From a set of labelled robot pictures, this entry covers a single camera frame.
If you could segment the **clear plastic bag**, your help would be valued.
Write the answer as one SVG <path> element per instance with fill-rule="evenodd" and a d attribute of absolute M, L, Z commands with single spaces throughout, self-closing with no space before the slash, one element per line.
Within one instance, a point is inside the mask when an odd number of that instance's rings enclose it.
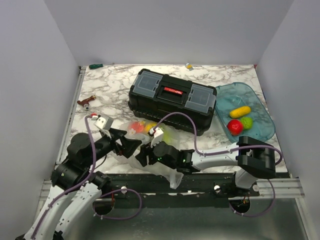
<path fill-rule="evenodd" d="M 149 131 L 156 125 L 157 123 L 151 120 L 137 120 L 123 123 L 120 129 L 126 131 L 125 137 L 130 140 L 140 140 L 141 145 L 129 158 L 119 156 L 117 160 L 120 163 L 129 164 L 134 169 L 166 178 L 169 182 L 169 187 L 175 190 L 180 185 L 184 174 L 164 165 L 165 157 L 168 154 L 159 153 L 159 150 L 163 146 L 178 149 L 180 138 L 173 128 L 161 123 L 158 128 L 163 132 L 162 142 L 150 147 L 152 137 L 149 135 Z"/>

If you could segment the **green fake fruit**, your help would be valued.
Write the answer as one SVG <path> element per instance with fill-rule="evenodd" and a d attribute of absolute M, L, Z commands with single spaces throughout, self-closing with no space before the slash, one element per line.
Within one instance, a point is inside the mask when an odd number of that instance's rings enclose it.
<path fill-rule="evenodd" d="M 240 122 L 243 125 L 244 130 L 250 130 L 253 127 L 253 119 L 251 117 L 242 117 Z"/>

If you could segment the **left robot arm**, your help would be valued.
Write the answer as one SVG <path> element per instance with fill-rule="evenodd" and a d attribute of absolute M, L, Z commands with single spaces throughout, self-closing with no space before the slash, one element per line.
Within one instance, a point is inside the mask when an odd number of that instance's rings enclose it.
<path fill-rule="evenodd" d="M 91 136 L 78 133 L 67 147 L 66 159 L 52 172 L 47 199 L 29 231 L 19 240 L 65 240 L 76 221 L 98 198 L 110 196 L 127 188 L 115 185 L 111 178 L 94 171 L 93 161 L 110 152 L 129 158 L 141 140 L 128 139 L 126 131 L 110 129 L 95 143 Z"/>

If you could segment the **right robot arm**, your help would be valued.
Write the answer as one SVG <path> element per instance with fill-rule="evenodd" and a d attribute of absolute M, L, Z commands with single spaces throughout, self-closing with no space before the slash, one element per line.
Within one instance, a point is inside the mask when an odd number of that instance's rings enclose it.
<path fill-rule="evenodd" d="M 238 166 L 230 183 L 230 191 L 241 196 L 258 179 L 276 177 L 276 148 L 249 136 L 241 136 L 238 142 L 219 148 L 215 152 L 194 149 L 178 150 L 161 141 L 152 146 L 141 146 L 135 157 L 143 166 L 160 163 L 182 174 L 193 174 L 214 167 Z"/>

